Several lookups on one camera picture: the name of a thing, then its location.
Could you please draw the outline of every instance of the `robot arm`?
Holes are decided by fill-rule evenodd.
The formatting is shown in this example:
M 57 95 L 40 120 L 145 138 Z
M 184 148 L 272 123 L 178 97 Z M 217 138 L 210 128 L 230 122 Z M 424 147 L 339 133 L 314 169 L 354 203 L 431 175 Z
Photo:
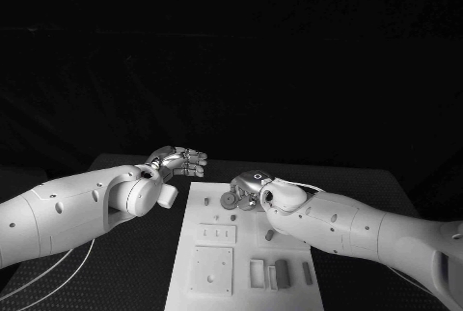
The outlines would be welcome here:
M 206 154 L 165 146 L 144 165 L 54 179 L 0 204 L 0 269 L 60 253 L 108 233 L 155 202 L 170 208 L 173 175 L 203 176 Z
M 261 204 L 275 231 L 321 251 L 382 263 L 411 276 L 448 309 L 463 310 L 463 221 L 437 222 L 388 213 L 354 199 L 314 194 L 262 171 L 240 174 L 222 206 Z

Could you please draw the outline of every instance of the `table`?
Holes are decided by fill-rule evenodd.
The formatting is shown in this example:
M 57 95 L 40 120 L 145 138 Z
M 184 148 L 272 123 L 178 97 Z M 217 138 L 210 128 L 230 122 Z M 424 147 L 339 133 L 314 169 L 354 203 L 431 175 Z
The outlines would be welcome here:
M 102 154 L 89 171 L 142 164 L 145 159 L 145 156 Z M 144 217 L 122 223 L 95 239 L 76 276 L 28 310 L 163 310 L 190 182 L 229 183 L 252 169 L 262 169 L 288 181 L 315 185 L 383 211 L 418 217 L 388 171 L 210 159 L 202 179 L 174 177 L 170 180 L 168 184 L 178 189 L 173 207 L 154 207 Z M 76 270 L 88 249 L 89 243 L 79 246 L 56 269 L 23 292 L 0 302 L 0 310 L 17 310 L 40 299 Z M 326 311 L 447 310 L 437 298 L 382 264 L 324 253 L 314 247 L 311 255 Z M 11 292 L 31 280 L 62 256 L 63 253 L 23 262 L 1 293 Z

